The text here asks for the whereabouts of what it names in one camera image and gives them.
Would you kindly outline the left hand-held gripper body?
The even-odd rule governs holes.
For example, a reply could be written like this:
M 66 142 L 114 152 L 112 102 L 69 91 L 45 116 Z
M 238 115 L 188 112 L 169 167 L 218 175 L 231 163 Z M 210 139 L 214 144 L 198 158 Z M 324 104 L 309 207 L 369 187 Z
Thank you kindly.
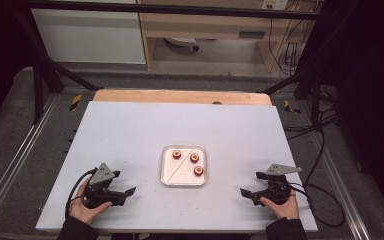
M 113 193 L 117 191 L 109 189 L 110 184 L 115 179 L 112 172 L 106 163 L 102 163 L 92 171 L 92 176 L 88 180 L 84 192 L 88 208 L 98 207 L 105 202 L 111 202 L 113 206 L 124 205 L 127 198 L 116 198 Z

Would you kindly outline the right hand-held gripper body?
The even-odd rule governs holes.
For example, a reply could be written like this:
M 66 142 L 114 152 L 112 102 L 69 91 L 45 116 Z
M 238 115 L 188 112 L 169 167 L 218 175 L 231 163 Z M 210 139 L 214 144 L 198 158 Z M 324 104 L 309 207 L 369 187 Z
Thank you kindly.
M 268 183 L 266 193 L 263 194 L 277 205 L 286 203 L 289 199 L 291 188 L 286 178 L 287 174 L 299 173 L 300 167 L 292 167 L 280 164 L 272 164 L 265 172 L 265 180 Z

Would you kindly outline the white square tray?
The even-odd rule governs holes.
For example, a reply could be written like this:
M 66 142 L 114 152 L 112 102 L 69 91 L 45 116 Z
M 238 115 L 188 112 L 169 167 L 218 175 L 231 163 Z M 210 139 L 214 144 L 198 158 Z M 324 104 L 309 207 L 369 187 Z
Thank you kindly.
M 207 154 L 200 145 L 168 145 L 162 151 L 160 180 L 173 187 L 198 187 L 207 181 Z

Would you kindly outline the thin wooden skewer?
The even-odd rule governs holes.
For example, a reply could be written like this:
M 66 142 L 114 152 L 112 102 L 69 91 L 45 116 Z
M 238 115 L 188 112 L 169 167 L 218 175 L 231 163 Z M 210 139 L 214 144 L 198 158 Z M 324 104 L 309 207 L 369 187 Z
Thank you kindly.
M 172 151 L 165 157 L 162 179 L 166 184 L 189 184 L 193 175 L 193 163 L 190 160 L 191 150 L 181 150 L 181 157 L 174 159 Z

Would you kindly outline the person's right hand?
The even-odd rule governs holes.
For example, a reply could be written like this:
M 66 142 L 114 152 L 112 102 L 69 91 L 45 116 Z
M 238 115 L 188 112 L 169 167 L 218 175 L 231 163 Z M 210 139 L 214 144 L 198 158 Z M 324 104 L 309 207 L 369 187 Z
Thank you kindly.
M 297 203 L 296 192 L 294 190 L 291 191 L 288 200 L 282 205 L 278 205 L 265 197 L 261 197 L 260 202 L 271 209 L 278 220 L 283 218 L 288 220 L 300 218 L 299 206 Z

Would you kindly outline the person's left hand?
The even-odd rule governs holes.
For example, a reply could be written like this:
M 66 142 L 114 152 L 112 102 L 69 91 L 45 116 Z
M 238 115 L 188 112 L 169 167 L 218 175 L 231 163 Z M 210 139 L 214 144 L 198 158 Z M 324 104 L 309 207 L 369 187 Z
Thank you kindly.
M 105 202 L 98 207 L 88 208 L 86 206 L 86 200 L 84 198 L 84 192 L 88 180 L 85 180 L 79 187 L 76 192 L 75 198 L 70 202 L 69 215 L 73 218 L 80 220 L 83 223 L 91 225 L 95 218 L 101 213 L 108 210 L 111 206 L 111 202 Z

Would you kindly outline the yellow black tape strip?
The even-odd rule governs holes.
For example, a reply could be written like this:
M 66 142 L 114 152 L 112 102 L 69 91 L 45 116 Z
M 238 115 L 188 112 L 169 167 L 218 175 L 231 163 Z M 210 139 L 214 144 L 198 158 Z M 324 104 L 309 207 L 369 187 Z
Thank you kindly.
M 301 114 L 301 111 L 299 109 L 294 109 L 291 107 L 288 100 L 284 100 L 284 110 L 286 112 L 292 112 L 294 114 Z
M 70 104 L 70 107 L 69 107 L 69 111 L 75 111 L 75 110 L 76 110 L 76 108 L 77 108 L 77 106 L 78 106 L 78 104 L 79 104 L 81 98 L 82 98 L 82 94 L 77 94 L 77 95 L 73 98 L 73 100 L 72 100 L 72 102 L 71 102 L 71 104 Z

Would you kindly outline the black metal stand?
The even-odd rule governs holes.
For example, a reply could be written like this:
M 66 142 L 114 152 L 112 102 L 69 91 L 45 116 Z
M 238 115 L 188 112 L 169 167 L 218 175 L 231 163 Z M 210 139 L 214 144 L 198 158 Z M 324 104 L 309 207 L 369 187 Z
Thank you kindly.
M 32 60 L 35 102 L 34 124 L 44 115 L 43 84 L 47 85 L 51 93 L 61 93 L 64 90 L 64 85 L 60 76 L 63 75 L 88 90 L 101 90 L 101 87 L 75 75 L 48 55 L 30 10 L 18 8 L 14 11 L 14 15 L 27 38 L 28 53 Z
M 309 61 L 299 68 L 293 76 L 262 90 L 262 93 L 271 95 L 294 82 L 298 82 L 298 87 L 295 89 L 294 96 L 298 100 L 303 100 L 309 94 L 312 94 L 310 122 L 317 131 L 321 130 L 319 119 L 321 77 L 319 67 L 319 63 Z

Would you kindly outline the wooden table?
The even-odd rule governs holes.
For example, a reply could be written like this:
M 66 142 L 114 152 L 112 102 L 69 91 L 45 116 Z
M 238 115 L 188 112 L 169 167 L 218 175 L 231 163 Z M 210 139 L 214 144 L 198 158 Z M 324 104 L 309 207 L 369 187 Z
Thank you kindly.
M 217 91 L 101 89 L 94 101 L 271 106 L 267 94 Z

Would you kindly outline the white cabinet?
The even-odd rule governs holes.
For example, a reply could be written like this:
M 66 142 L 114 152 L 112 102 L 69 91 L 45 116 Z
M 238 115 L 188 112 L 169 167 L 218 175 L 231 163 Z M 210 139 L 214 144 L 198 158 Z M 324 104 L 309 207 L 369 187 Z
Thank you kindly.
M 57 62 L 144 64 L 137 13 L 33 9 L 48 55 Z

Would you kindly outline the office chair base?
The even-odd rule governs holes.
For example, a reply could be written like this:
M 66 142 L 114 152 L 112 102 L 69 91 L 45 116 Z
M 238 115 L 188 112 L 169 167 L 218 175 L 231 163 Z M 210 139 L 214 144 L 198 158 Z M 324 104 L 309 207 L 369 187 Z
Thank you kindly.
M 166 41 L 176 46 L 190 48 L 193 51 L 199 50 L 199 46 L 194 38 L 166 38 Z

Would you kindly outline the light wooden desk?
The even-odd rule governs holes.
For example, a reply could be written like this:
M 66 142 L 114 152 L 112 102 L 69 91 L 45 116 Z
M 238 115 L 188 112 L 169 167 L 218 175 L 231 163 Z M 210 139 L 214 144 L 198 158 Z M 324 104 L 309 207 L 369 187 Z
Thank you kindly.
M 266 10 L 263 0 L 136 0 L 139 4 Z M 287 11 L 315 12 L 317 0 L 288 0 Z M 151 38 L 254 40 L 268 72 L 278 69 L 288 42 L 305 41 L 310 22 L 289 19 L 151 14 L 140 15 L 143 36 Z

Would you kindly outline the aluminium floor rail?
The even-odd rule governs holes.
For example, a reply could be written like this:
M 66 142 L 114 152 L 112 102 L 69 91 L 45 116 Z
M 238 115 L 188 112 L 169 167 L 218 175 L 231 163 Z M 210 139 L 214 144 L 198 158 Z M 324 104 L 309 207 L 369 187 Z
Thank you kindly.
M 24 161 L 28 157 L 32 147 L 34 146 L 37 138 L 39 137 L 42 129 L 47 123 L 48 118 L 50 117 L 54 106 L 59 99 L 59 94 L 52 94 L 47 100 L 44 113 L 39 118 L 38 122 L 35 123 L 29 130 L 27 136 L 24 138 L 21 146 L 18 148 L 15 156 L 12 158 L 9 166 L 4 172 L 3 176 L 0 179 L 0 205 L 5 198 L 5 195 L 9 191 L 12 182 L 17 176 L 19 170 L 21 169 Z
M 370 234 L 362 220 L 357 207 L 351 197 L 348 188 L 345 185 L 339 171 L 337 170 L 333 158 L 325 146 L 322 132 L 313 132 L 312 137 L 314 142 L 321 150 L 320 160 L 326 171 L 326 175 L 332 185 L 337 199 L 339 200 L 347 220 L 347 224 L 354 236 L 355 240 L 370 240 Z

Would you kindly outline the black horizontal frame bar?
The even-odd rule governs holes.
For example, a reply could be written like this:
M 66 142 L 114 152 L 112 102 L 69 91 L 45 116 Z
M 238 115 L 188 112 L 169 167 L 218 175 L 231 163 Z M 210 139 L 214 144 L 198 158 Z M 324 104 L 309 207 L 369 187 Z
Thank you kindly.
M 155 5 L 155 4 L 57 1 L 57 0 L 15 0 L 14 4 L 18 6 L 34 8 L 34 9 L 226 16 L 226 17 L 249 17 L 249 18 L 269 18 L 269 19 L 321 20 L 321 19 L 330 19 L 333 17 L 332 13 L 317 13 L 317 12 L 296 12 L 296 11 L 284 11 L 284 10 L 253 10 L 253 9 Z

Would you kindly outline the white wall socket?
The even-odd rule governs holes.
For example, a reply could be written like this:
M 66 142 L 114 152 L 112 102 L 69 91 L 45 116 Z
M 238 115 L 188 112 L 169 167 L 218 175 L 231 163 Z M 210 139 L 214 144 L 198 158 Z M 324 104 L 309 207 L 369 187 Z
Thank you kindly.
M 288 0 L 263 0 L 262 8 L 266 10 L 285 10 Z

